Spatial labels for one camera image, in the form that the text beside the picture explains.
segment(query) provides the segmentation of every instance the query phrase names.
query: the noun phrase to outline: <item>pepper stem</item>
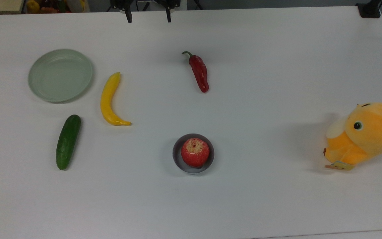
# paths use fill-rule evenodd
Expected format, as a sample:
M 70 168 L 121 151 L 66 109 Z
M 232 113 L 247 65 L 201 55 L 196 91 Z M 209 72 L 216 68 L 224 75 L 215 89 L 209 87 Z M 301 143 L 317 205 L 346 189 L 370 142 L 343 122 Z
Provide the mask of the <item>pepper stem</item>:
M 184 51 L 182 54 L 185 54 L 187 53 L 188 55 L 190 55 L 190 57 L 192 56 L 192 54 L 189 52 L 189 51 Z

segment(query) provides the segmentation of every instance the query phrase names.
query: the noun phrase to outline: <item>bowl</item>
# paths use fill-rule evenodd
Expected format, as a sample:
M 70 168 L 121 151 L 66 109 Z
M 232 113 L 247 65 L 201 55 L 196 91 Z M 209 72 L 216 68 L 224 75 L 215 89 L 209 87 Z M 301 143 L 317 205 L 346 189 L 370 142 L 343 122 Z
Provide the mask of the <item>bowl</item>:
M 209 146 L 209 150 L 210 150 L 209 157 L 207 161 L 204 163 L 204 165 L 200 168 L 194 168 L 187 165 L 181 156 L 181 149 L 182 149 L 182 146 L 185 144 L 185 141 L 192 138 L 201 139 L 204 142 L 206 142 L 206 144 Z M 208 169 L 213 162 L 214 156 L 215 156 L 215 151 L 213 149 L 212 143 L 206 137 L 197 133 L 189 133 L 180 137 L 176 141 L 175 145 L 173 146 L 173 160 L 175 161 L 178 168 L 182 169 L 184 172 L 187 172 L 189 174 L 198 174 Z

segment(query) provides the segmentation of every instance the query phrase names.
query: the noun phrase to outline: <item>fruit basket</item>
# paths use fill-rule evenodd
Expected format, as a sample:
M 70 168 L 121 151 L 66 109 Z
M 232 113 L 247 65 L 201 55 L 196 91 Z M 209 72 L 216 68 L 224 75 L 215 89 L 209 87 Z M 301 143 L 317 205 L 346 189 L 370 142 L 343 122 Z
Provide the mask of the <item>fruit basket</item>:
M 26 14 L 90 12 L 88 0 L 27 0 Z

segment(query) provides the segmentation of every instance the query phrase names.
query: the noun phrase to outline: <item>apple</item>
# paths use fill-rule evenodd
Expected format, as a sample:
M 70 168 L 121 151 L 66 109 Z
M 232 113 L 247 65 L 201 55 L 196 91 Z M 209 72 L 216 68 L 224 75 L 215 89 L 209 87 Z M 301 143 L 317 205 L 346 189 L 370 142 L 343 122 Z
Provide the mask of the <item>apple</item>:
M 191 138 L 185 141 L 181 149 L 181 156 L 184 162 L 195 168 L 204 165 L 209 157 L 209 145 L 201 139 Z

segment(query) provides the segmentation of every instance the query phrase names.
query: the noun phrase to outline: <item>green cucumber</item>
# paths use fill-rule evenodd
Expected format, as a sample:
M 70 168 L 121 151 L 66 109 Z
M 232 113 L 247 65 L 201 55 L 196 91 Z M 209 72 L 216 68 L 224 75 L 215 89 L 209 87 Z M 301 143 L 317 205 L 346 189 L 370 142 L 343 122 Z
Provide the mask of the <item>green cucumber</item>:
M 65 170 L 70 163 L 80 128 L 81 118 L 77 115 L 71 115 L 64 123 L 56 152 L 57 167 L 60 170 Z

